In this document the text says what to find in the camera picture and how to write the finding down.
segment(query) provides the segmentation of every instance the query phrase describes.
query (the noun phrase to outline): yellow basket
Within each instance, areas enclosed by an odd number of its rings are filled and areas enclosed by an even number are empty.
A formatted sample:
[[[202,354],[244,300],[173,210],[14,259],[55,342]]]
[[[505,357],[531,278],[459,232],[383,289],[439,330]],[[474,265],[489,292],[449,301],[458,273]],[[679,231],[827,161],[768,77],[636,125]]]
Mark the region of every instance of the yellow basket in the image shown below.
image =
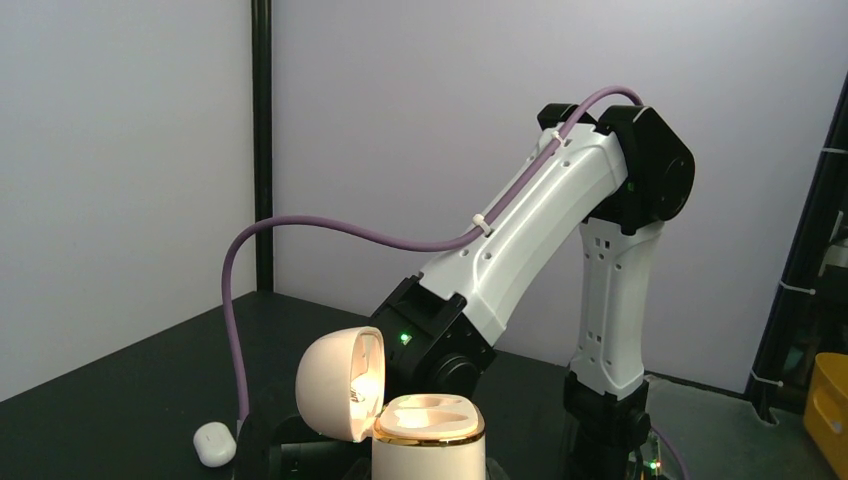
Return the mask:
[[[816,355],[804,426],[840,480],[848,480],[848,355]]]

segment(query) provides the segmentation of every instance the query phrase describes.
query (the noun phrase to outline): cable clip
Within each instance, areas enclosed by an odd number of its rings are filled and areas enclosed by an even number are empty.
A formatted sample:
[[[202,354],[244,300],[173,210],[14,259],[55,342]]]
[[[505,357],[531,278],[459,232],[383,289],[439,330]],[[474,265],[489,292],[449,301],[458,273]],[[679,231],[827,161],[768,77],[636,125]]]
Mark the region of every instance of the cable clip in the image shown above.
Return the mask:
[[[474,215],[471,218],[471,223],[477,225],[478,227],[480,227],[481,230],[483,230],[484,237],[488,237],[492,234],[492,227],[490,227],[489,224],[486,223],[486,217],[484,217],[482,213]]]
[[[760,383],[768,383],[769,385],[777,385],[778,387],[783,386],[783,380],[769,380],[767,378],[758,377],[754,370],[751,369],[751,378],[760,382]]]
[[[566,139],[562,138],[562,135],[559,134],[559,130],[554,130],[553,133],[551,133],[551,136],[559,142],[560,147],[565,147],[569,143]]]
[[[822,153],[837,153],[837,154],[840,154],[840,155],[848,155],[848,150],[843,150],[841,148],[825,147],[825,148],[822,148]]]
[[[806,294],[809,294],[809,295],[815,295],[815,294],[816,294],[816,289],[815,289],[815,288],[801,288],[801,287],[793,287],[792,285],[787,285],[787,284],[783,283],[783,280],[780,280],[780,281],[779,281],[779,282],[777,282],[777,283],[778,283],[781,287],[785,288],[786,290],[791,290],[791,291],[793,291],[793,292],[801,292],[801,293],[806,293]]]

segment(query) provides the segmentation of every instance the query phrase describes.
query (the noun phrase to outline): earbud charging case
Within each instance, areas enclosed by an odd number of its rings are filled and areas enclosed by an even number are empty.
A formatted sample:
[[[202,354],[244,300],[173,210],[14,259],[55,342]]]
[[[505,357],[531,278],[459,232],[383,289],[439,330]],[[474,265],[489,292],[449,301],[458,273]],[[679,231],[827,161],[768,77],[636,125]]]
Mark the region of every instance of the earbud charging case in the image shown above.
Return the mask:
[[[374,480],[484,480],[485,422],[457,395],[398,397],[383,408],[383,335],[373,327],[325,335],[303,354],[295,393],[303,420],[348,442],[372,437]]]

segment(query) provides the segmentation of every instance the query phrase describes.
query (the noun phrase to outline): white backdrop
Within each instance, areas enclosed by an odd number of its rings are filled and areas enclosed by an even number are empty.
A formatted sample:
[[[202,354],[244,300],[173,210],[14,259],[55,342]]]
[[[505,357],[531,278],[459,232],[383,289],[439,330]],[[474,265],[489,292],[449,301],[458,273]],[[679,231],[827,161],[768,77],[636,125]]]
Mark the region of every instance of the white backdrop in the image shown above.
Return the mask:
[[[456,236],[519,168],[545,104],[636,89],[698,168],[657,251],[645,365],[744,388],[848,70],[848,4],[319,0],[274,17],[277,213]],[[427,260],[305,227],[276,239],[279,291],[363,314]],[[568,361],[580,266],[575,234],[500,348]]]
[[[250,89],[244,2],[0,2],[0,400],[220,305]]]

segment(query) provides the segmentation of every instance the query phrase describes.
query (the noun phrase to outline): black pole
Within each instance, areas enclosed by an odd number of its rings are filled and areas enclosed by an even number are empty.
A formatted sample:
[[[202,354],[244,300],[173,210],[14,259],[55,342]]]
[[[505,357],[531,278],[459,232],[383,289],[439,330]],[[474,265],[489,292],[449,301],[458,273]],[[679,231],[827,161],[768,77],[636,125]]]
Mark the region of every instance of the black pole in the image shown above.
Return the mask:
[[[271,164],[271,0],[251,1],[253,36],[253,195],[256,221],[274,214]],[[274,235],[256,235],[256,289],[274,291]]]
[[[813,177],[812,186],[789,258],[783,270],[783,283],[802,289],[815,288],[815,280],[830,242],[839,207],[848,190],[848,78],[836,105],[836,112]],[[760,342],[754,372],[766,379],[778,379],[802,316],[806,314],[809,293],[778,288],[772,303],[766,331]],[[749,379],[745,394],[763,420],[771,421],[769,408],[775,386]]]

